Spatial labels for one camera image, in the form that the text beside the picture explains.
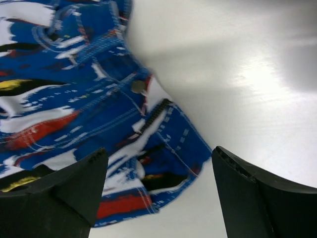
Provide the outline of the blue patterned trousers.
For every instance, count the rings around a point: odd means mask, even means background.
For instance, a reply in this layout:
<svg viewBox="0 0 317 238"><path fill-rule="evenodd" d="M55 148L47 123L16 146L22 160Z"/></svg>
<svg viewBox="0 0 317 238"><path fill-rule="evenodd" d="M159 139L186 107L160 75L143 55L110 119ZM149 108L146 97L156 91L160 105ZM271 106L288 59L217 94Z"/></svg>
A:
<svg viewBox="0 0 317 238"><path fill-rule="evenodd" d="M57 171L105 148L97 228L157 213L211 157L186 115L129 52L132 5L0 3L1 168Z"/></svg>

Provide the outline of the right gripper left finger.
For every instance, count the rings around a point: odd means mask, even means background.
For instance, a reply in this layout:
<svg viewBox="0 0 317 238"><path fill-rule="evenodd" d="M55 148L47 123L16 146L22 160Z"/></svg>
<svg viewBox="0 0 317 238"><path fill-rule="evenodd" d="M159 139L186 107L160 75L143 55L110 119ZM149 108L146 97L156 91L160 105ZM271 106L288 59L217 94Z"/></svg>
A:
<svg viewBox="0 0 317 238"><path fill-rule="evenodd" d="M0 168L2 238L87 238L95 225L108 156L101 148L58 171Z"/></svg>

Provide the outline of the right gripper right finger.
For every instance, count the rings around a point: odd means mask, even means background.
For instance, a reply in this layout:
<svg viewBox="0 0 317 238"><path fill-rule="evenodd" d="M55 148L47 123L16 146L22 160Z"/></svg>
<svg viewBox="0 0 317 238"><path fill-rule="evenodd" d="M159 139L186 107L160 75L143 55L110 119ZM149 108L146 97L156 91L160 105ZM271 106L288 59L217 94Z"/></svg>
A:
<svg viewBox="0 0 317 238"><path fill-rule="evenodd" d="M229 238L315 238L317 190L255 166L221 146L211 156Z"/></svg>

